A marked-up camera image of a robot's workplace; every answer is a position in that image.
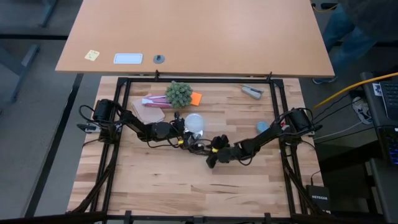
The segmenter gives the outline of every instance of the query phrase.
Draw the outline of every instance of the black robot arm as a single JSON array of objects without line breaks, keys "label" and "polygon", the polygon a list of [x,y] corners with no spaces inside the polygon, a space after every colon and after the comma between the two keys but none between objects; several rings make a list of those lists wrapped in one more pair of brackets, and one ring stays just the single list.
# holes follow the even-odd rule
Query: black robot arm
[{"label": "black robot arm", "polygon": [[[118,121],[111,119],[111,114],[115,110],[119,116]],[[91,123],[97,124],[101,128],[99,141],[114,143],[119,138],[119,127],[126,125],[137,133],[137,137],[144,142],[164,141],[184,135],[184,119],[180,119],[178,112],[174,114],[175,119],[170,122],[159,122],[144,124],[131,111],[125,110],[122,106],[112,100],[98,100],[93,110],[93,119],[82,117]]]},{"label": "black robot arm", "polygon": [[[283,137],[284,141],[291,144],[297,144],[301,140],[301,136],[320,128],[315,127],[305,114],[304,108],[292,109],[280,115],[270,127],[251,139],[245,139],[236,142],[233,146],[229,145],[228,138],[225,135],[214,137],[211,141],[211,153],[206,163],[209,168],[214,168],[217,161],[228,163],[232,160],[238,160],[242,165],[249,165],[251,159],[260,151],[260,148],[270,141]],[[282,126],[284,119],[290,121],[288,128]]]}]

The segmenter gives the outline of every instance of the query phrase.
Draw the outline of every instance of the shoe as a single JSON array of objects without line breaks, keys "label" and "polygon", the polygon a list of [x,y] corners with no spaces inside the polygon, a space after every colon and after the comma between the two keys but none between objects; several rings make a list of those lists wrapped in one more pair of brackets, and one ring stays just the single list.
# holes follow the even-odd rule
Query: shoe
[{"label": "shoe", "polygon": [[312,82],[319,85],[319,84],[324,84],[324,83],[332,83],[332,82],[336,81],[336,79],[337,79],[337,77],[335,77],[335,78],[313,78]]},{"label": "shoe", "polygon": [[363,124],[369,125],[373,123],[369,105],[361,97],[357,96],[353,99],[353,109]]}]

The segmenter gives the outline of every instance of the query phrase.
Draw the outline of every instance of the orange block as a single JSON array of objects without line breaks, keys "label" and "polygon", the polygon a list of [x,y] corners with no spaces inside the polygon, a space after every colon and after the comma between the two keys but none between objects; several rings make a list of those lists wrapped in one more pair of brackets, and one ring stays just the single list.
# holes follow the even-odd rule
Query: orange block
[{"label": "orange block", "polygon": [[201,100],[201,94],[192,92],[191,98],[192,98],[191,104],[195,105],[195,106],[199,106],[199,103]]}]

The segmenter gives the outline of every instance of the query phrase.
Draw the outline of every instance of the blue ball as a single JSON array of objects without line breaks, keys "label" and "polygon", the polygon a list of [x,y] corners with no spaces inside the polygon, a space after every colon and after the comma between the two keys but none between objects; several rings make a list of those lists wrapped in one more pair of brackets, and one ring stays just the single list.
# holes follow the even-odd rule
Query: blue ball
[{"label": "blue ball", "polygon": [[267,122],[260,121],[257,123],[256,128],[257,128],[257,133],[260,134],[269,128],[269,124]]}]

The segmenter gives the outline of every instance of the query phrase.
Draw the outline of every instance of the wooden workbench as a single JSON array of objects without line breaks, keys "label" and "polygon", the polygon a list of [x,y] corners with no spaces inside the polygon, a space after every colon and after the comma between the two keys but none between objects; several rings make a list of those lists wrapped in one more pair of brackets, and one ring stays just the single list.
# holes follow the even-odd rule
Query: wooden workbench
[{"label": "wooden workbench", "polygon": [[[97,100],[113,99],[117,79],[101,79]],[[289,109],[303,107],[299,81],[288,78],[284,83]],[[168,85],[132,83],[127,109],[132,109],[131,101],[148,93],[163,92]],[[204,137],[208,139],[221,134],[226,134],[230,142],[253,138],[257,122],[271,123],[274,120],[268,84],[252,85],[264,89],[261,100],[242,93],[238,84],[190,85],[194,91],[202,93],[203,98],[200,106],[189,106],[180,112],[183,117],[192,112],[200,113],[206,123]],[[163,111],[165,121],[173,119],[173,109]],[[97,134],[89,134],[86,141],[96,138]],[[303,139],[313,143],[308,137]],[[83,148],[69,210],[77,207],[94,186],[102,148],[103,143],[100,142]],[[311,146],[304,143],[298,146],[297,154],[303,184],[309,184],[310,176],[319,171],[317,155]],[[263,217],[265,212],[269,212],[272,217],[290,216],[277,140],[263,146],[247,167],[233,161],[217,163],[214,169],[209,169],[205,159],[172,147],[151,149],[138,140],[132,130],[124,127],[108,214],[123,215],[125,210],[131,210],[134,215]],[[314,183],[322,185],[320,174],[314,175]],[[293,190],[296,211],[299,212],[294,185]]]},{"label": "wooden workbench", "polygon": [[[99,52],[92,62],[90,51]],[[140,53],[138,65],[115,65]],[[163,55],[162,64],[154,63]],[[84,0],[56,71],[333,77],[309,0]]]}]

